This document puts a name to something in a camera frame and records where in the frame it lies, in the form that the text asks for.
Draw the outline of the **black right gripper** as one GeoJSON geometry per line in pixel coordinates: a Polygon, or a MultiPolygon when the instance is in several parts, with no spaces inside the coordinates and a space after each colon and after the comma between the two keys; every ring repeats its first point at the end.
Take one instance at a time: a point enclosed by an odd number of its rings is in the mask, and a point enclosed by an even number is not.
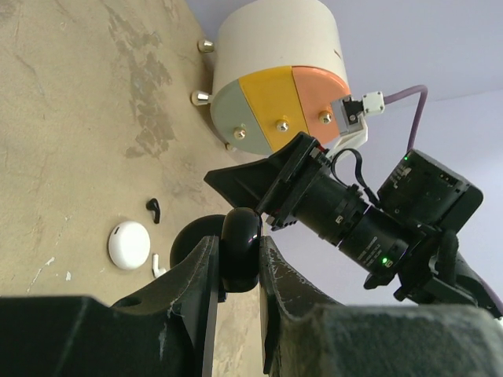
{"type": "Polygon", "coordinates": [[[335,160],[304,132],[267,158],[211,170],[204,182],[232,207],[267,214],[274,231],[302,223],[367,271],[368,282],[389,283],[413,234],[380,209],[362,179],[361,155],[349,152],[356,158],[353,185],[336,179],[335,160]]]}

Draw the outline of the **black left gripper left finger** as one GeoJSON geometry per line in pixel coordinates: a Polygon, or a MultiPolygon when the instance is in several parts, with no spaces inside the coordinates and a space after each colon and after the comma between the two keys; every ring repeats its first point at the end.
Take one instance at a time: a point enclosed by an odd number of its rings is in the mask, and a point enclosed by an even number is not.
{"type": "Polygon", "coordinates": [[[107,306],[89,296],[1,300],[4,376],[209,376],[218,239],[107,306]]]}

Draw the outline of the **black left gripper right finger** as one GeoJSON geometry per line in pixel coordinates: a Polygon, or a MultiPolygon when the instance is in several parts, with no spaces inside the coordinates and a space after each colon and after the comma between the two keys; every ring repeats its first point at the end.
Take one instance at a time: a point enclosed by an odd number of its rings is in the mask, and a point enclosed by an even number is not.
{"type": "Polygon", "coordinates": [[[502,328],[471,306],[343,306],[264,236],[259,249],[268,376],[499,376],[502,328]]]}

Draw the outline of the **black earbud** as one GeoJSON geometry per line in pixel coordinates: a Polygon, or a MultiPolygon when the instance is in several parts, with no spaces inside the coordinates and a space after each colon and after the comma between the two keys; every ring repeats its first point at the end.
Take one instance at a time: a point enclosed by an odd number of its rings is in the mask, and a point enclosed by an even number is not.
{"type": "Polygon", "coordinates": [[[145,205],[145,208],[153,213],[153,222],[160,223],[161,209],[160,203],[157,198],[151,198],[145,205]]]}

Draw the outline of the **white round earbud case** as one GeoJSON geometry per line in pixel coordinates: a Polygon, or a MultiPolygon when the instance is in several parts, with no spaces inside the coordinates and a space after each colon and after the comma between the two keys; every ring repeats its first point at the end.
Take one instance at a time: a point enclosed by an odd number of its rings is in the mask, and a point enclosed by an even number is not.
{"type": "Polygon", "coordinates": [[[149,232],[137,221],[124,221],[111,231],[108,254],[113,264],[122,270],[134,270],[145,264],[150,254],[149,232]]]}

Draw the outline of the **black round earbud case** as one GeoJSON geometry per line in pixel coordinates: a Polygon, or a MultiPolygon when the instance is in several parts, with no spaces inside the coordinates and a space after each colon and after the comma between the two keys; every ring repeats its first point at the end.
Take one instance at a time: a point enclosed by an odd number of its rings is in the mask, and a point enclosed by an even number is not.
{"type": "Polygon", "coordinates": [[[218,237],[220,288],[226,293],[245,293],[259,282],[259,249],[262,219],[249,208],[228,214],[203,216],[186,225],[174,238],[170,267],[181,263],[205,237],[218,237]]]}

